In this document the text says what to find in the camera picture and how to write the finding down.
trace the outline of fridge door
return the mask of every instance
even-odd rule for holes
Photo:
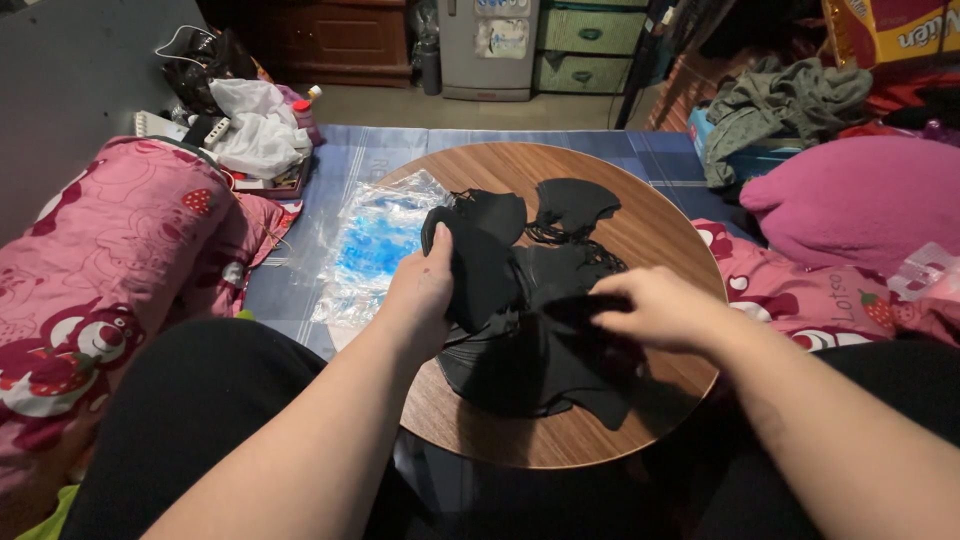
[[[527,101],[540,0],[439,0],[444,97]]]

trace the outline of stack of black masks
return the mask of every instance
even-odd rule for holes
[[[618,429],[641,354],[624,355],[629,347],[589,322],[600,311],[628,310],[626,301],[587,293],[627,269],[589,239],[620,201],[599,184],[549,179],[537,185],[537,218],[526,223],[526,205],[513,193],[455,195],[452,209],[430,211],[421,232],[426,254],[437,223],[453,234],[454,326],[439,356],[450,387],[504,416],[547,416],[576,404]],[[537,244],[514,246],[524,231]]]

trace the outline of blue bedsheet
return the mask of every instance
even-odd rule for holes
[[[703,167],[686,134],[664,132],[499,132],[322,126],[327,143],[314,150],[303,212],[287,234],[294,252],[283,247],[273,257],[289,264],[253,271],[245,307],[260,322],[298,340],[324,358],[333,357],[325,325],[312,323],[323,290],[316,279],[323,248],[318,238],[332,224],[350,182],[376,182],[426,154],[475,142],[518,141],[552,144],[583,152],[634,174],[665,195],[690,219],[728,221],[730,211],[707,190]]]

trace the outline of green cloth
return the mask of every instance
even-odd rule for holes
[[[73,504],[73,498],[77,496],[78,487],[80,485],[62,487],[57,492],[57,498],[60,499],[60,502],[57,504],[57,510],[54,511],[53,515],[43,523],[17,536],[16,540],[57,540],[60,538],[60,530],[63,528],[63,522],[66,521],[66,513],[70,511],[70,504]]]
[[[820,59],[787,67],[767,57],[726,83],[707,109],[716,126],[704,144],[707,186],[733,184],[727,157],[771,135],[794,136],[809,148],[866,120],[863,102],[874,78],[869,71],[837,71]]]

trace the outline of white cloth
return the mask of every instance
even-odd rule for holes
[[[210,93],[230,117],[230,128],[212,151],[229,169],[259,179],[271,179],[303,160],[309,149],[306,130],[297,128],[297,119],[283,94],[266,81],[216,79]]]

